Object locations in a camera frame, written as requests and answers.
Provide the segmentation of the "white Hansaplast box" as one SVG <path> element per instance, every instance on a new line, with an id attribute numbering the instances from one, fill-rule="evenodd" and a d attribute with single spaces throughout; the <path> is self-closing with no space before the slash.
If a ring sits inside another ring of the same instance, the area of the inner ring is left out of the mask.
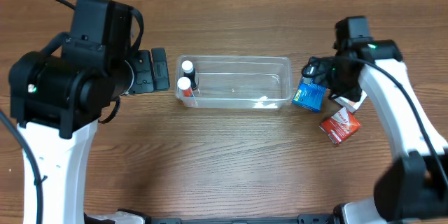
<path id="1" fill-rule="evenodd" d="M 345 97 L 338 97 L 335 99 L 339 105 L 345 107 L 350 113 L 355 113 L 362 105 L 362 103 L 367 98 L 366 92 L 362 91 L 359 101 L 351 101 Z"/>

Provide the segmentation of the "orange bottle white cap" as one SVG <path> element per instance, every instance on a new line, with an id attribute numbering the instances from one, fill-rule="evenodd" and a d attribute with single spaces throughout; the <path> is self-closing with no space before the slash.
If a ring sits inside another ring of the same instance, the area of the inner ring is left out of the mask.
<path id="1" fill-rule="evenodd" d="M 180 90 L 180 97 L 193 98 L 192 82 L 188 77 L 181 77 L 177 81 L 177 87 Z"/>

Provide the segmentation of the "black bottle white cap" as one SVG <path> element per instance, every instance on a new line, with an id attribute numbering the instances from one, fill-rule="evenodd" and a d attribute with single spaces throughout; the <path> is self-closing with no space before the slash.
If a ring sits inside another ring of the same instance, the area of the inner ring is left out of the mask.
<path id="1" fill-rule="evenodd" d="M 183 76 L 189 78 L 193 90 L 197 89 L 196 70 L 193 63 L 189 60 L 183 61 L 181 64 Z"/>

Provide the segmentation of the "blue VapoDrops box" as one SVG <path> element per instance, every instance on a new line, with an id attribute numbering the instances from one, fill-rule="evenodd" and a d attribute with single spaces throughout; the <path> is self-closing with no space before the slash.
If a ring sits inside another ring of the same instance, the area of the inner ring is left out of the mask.
<path id="1" fill-rule="evenodd" d="M 302 77 L 292 103 L 315 113 L 321 110 L 326 88 L 314 84 L 313 78 Z"/>

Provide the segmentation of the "red Panadol box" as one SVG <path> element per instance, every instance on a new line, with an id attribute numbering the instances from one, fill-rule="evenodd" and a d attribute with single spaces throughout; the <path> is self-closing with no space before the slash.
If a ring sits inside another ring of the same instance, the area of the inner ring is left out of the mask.
<path id="1" fill-rule="evenodd" d="M 361 123 L 346 108 L 341 108 L 329 118 L 326 118 L 319 127 L 328 138 L 339 145 L 361 128 Z"/>

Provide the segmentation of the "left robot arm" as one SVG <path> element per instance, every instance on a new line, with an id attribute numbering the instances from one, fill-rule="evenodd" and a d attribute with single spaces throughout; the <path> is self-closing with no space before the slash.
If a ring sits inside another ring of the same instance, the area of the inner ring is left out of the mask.
<path id="1" fill-rule="evenodd" d="M 170 88 L 166 52 L 141 49 L 134 7 L 112 0 L 77 0 L 68 32 L 10 69 L 10 113 L 1 121 L 22 148 L 25 223 L 149 223 L 119 209 L 88 215 L 85 177 L 102 110 L 120 99 Z"/>

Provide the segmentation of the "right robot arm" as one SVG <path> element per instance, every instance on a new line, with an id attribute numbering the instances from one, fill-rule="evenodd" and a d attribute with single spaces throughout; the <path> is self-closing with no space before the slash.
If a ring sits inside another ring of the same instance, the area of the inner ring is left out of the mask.
<path id="1" fill-rule="evenodd" d="M 405 223 L 447 217 L 447 140 L 426 116 L 392 40 L 375 40 L 364 16 L 335 25 L 333 57 L 313 57 L 313 78 L 330 99 L 357 102 L 364 92 L 387 135 L 392 165 L 371 197 L 336 206 L 329 223 Z"/>

